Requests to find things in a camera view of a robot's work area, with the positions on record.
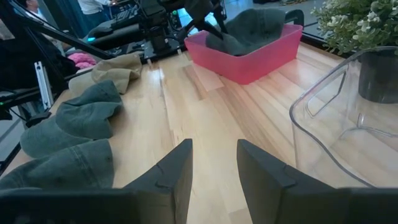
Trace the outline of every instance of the green leaves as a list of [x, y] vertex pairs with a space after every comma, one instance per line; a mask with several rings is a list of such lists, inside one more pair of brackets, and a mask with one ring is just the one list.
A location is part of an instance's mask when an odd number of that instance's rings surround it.
[[398, 9], [392, 11], [389, 15], [389, 17], [395, 17], [396, 15], [398, 15]]
[[327, 0], [313, 15], [327, 46], [339, 54], [398, 45], [398, 1]]

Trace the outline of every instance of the white flowers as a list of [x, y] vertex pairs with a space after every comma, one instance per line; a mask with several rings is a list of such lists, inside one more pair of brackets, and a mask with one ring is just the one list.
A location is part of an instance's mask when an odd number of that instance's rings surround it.
[[362, 32], [366, 32], [366, 31], [368, 31], [371, 28], [369, 21], [361, 20], [361, 21], [358, 21], [356, 23], [356, 25], [361, 26], [361, 31]]
[[313, 14], [315, 13], [316, 10], [317, 10], [317, 8], [314, 7], [314, 8], [311, 10], [311, 15], [313, 15]]
[[337, 15], [337, 16], [332, 16], [331, 17], [331, 22], [328, 22], [327, 25], [330, 27], [337, 26], [340, 22], [348, 19], [348, 16], [346, 15]]
[[371, 22], [380, 22], [380, 17], [375, 13], [375, 12], [370, 12], [366, 17], [368, 17], [367, 20], [361, 20], [358, 21], [356, 24], [361, 27], [362, 32], [367, 32], [370, 30], [371, 27]]
[[380, 17], [372, 11], [367, 15], [367, 17], [368, 17], [368, 22], [372, 22], [372, 21], [380, 22]]
[[375, 17], [377, 17], [377, 14], [374, 13], [374, 12], [370, 12], [370, 13], [367, 15], [367, 17], [368, 17], [368, 19], [372, 20], [372, 19], [374, 19]]

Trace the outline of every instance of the pink plastic bin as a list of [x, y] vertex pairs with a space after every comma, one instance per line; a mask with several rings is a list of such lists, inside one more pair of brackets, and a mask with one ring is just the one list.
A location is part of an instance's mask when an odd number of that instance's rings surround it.
[[282, 36], [245, 56], [235, 57], [206, 47], [208, 33], [185, 39], [193, 62], [239, 84], [249, 84], [296, 58], [303, 27], [285, 24]]

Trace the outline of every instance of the clear plastic container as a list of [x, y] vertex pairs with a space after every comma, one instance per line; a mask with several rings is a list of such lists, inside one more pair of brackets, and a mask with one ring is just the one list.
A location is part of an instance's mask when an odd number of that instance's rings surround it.
[[299, 170], [332, 187], [398, 186], [395, 52], [354, 54], [291, 106]]

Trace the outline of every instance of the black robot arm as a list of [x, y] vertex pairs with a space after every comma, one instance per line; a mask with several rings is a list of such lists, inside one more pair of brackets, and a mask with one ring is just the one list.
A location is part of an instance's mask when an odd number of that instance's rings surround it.
[[[178, 33], [178, 38], [183, 40], [188, 35], [189, 31], [196, 27], [199, 30], [205, 30], [209, 33], [223, 39], [221, 32], [227, 33], [226, 27], [224, 25], [224, 18], [222, 15], [223, 7], [220, 0], [186, 0], [184, 3], [184, 8], [187, 13], [192, 18], [192, 21], [186, 25], [180, 33]], [[218, 25], [221, 28], [219, 32], [214, 26], [209, 22], [205, 21], [205, 17], [209, 13], [213, 13]]]

